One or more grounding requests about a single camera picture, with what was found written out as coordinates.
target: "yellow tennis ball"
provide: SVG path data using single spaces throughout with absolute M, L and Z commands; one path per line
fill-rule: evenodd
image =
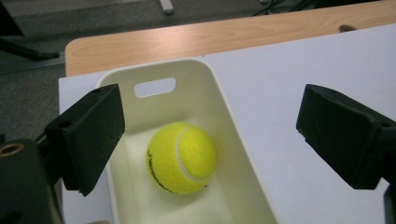
M 215 147 L 200 128 L 187 122 L 163 126 L 148 143 L 147 167 L 155 182 L 175 194 L 203 188 L 216 167 Z

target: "bin handle hole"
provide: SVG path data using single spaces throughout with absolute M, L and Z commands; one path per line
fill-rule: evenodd
M 148 82 L 142 82 L 134 86 L 134 94 L 139 97 L 149 97 L 173 91 L 176 88 L 174 77 L 168 77 Z

